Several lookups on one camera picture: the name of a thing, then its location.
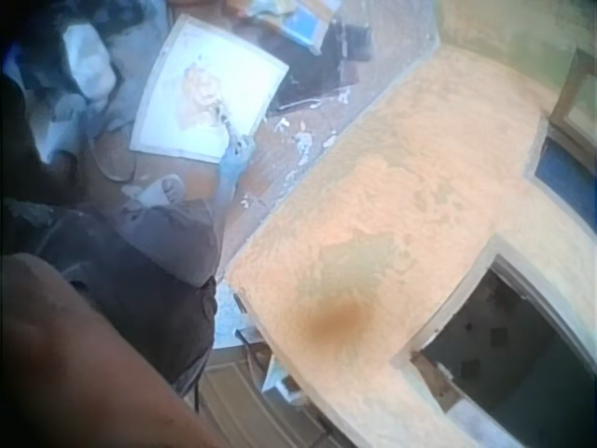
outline cloth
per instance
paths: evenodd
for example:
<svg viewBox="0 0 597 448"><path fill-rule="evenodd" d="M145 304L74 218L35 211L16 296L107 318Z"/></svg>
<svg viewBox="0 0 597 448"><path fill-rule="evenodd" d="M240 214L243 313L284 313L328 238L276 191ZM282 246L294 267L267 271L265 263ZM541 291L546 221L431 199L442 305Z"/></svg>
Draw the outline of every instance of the cloth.
<svg viewBox="0 0 597 448"><path fill-rule="evenodd" d="M193 209L189 204L149 209L135 218L134 228L186 248L185 260L197 261L198 273L191 277L205 279L199 287L144 255L114 230L114 222L85 204L64 209L5 201L3 254L26 252L51 264L184 396L213 346L217 308L218 245L209 216L193 221Z"/></svg>

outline paper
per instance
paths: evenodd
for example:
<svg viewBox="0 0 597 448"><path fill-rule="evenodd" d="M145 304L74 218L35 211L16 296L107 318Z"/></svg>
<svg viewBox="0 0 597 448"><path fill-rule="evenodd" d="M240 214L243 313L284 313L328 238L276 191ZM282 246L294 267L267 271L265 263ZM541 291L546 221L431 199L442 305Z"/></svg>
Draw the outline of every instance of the paper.
<svg viewBox="0 0 597 448"><path fill-rule="evenodd" d="M219 105L239 133L253 134L287 70L267 52L182 15L152 70L131 149L218 162L229 141Z"/></svg>

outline painting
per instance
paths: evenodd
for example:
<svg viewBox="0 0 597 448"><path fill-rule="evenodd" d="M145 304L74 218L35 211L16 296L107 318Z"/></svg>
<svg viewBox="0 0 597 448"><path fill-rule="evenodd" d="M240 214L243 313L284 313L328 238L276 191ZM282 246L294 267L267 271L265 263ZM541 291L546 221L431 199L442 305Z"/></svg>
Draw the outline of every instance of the painting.
<svg viewBox="0 0 597 448"><path fill-rule="evenodd" d="M131 149L219 162L229 141L219 108L238 133L255 133L287 70L266 51L181 15L147 82Z"/></svg>

